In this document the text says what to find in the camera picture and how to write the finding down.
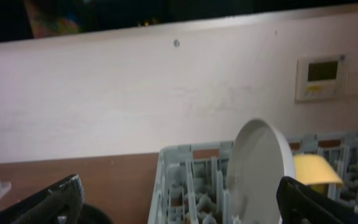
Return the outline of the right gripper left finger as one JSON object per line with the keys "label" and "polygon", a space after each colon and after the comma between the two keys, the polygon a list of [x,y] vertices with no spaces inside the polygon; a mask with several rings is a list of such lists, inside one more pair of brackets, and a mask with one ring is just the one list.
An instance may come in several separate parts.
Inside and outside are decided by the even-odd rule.
{"label": "right gripper left finger", "polygon": [[85,201],[78,174],[71,174],[0,212],[0,223],[76,223]]}

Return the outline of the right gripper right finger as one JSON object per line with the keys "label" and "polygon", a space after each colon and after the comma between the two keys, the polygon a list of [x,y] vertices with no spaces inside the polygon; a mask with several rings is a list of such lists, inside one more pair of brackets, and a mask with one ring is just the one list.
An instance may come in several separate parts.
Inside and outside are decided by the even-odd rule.
{"label": "right gripper right finger", "polygon": [[276,199],[283,224],[358,224],[358,214],[295,180],[281,178]]}

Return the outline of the round black serving tray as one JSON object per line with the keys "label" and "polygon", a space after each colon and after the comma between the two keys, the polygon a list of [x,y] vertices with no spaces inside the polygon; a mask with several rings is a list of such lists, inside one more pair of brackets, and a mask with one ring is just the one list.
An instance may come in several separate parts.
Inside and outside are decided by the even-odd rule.
{"label": "round black serving tray", "polygon": [[102,210],[86,203],[82,206],[77,224],[113,224],[113,221]]}

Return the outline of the yellow bowl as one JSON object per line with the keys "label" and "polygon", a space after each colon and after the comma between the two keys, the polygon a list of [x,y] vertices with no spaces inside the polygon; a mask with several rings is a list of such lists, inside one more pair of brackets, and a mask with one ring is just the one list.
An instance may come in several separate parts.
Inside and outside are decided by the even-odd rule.
{"label": "yellow bowl", "polygon": [[317,154],[296,154],[293,156],[296,180],[309,186],[314,191],[327,195],[328,187],[333,184],[341,188],[343,180],[330,163]]}

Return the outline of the grey plate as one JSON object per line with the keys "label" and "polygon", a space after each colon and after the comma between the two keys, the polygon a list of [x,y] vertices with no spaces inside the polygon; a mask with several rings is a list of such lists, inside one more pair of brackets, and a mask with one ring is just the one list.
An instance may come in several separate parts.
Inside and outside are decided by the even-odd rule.
{"label": "grey plate", "polygon": [[288,141],[264,120],[248,121],[234,140],[226,174],[232,220],[281,223],[276,194],[284,176],[296,176]]}

